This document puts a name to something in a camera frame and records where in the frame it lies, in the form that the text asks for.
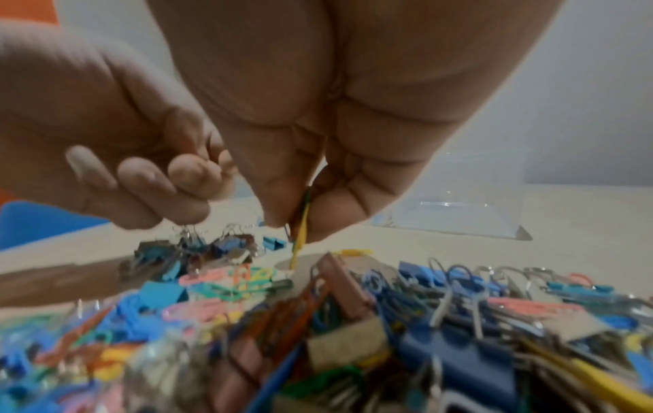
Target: clear plastic container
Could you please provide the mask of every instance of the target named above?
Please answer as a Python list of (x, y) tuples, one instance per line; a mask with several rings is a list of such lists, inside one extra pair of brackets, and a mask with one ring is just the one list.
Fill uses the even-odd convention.
[(517, 238), (530, 149), (438, 154), (417, 183), (371, 224)]

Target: white table surface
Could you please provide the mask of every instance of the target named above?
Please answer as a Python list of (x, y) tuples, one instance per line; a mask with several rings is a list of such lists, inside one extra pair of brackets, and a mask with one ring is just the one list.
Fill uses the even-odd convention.
[[(208, 220), (197, 226), (214, 239), (225, 225), (255, 225), (256, 199), (235, 199), (213, 205)], [(311, 244), (303, 254), (343, 248), (368, 248), (396, 266), (400, 260), (426, 265), (429, 256), (445, 266), (463, 264), (544, 266), (559, 274), (580, 272), (598, 283), (613, 284), (641, 297), (653, 295), (653, 188), (529, 185), (522, 226), (532, 241), (447, 235), (357, 225)], [(285, 239), (283, 230), (247, 228), (260, 236)], [(90, 263), (131, 254), (138, 243), (174, 234), (164, 222), (149, 231), (123, 231), (103, 225), (0, 253), (0, 272), (62, 263)], [(289, 248), (270, 252), (257, 265), (275, 265), (290, 256)]]

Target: palm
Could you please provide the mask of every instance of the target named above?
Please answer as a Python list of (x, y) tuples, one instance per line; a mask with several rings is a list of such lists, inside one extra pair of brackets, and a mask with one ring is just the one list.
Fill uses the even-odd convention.
[[(183, 134), (191, 118), (204, 127), (201, 110), (181, 86), (102, 39), (36, 24), (2, 26), (0, 38), (9, 39), (0, 59), (0, 187), (130, 228), (151, 227), (162, 217), (189, 223), (181, 199), (203, 208), (205, 201), (198, 207), (201, 201), (182, 191), (153, 205), (136, 188), (143, 167), (167, 171), (175, 156), (196, 149), (193, 137)], [(85, 148), (88, 182), (80, 182), (66, 160), (74, 146)], [(120, 186), (94, 186), (101, 180), (98, 167), (109, 179), (122, 167)]]
[(149, 3), (269, 222), (292, 218), (326, 148), (316, 240), (403, 193), (560, 1)]

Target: pile of paper clips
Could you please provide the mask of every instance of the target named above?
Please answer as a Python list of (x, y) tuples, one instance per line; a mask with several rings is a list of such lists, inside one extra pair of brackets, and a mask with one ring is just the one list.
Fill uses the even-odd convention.
[(137, 292), (0, 323), (1, 413), (653, 412), (653, 305), (544, 268), (325, 254), (291, 298), (229, 227), (142, 243)]

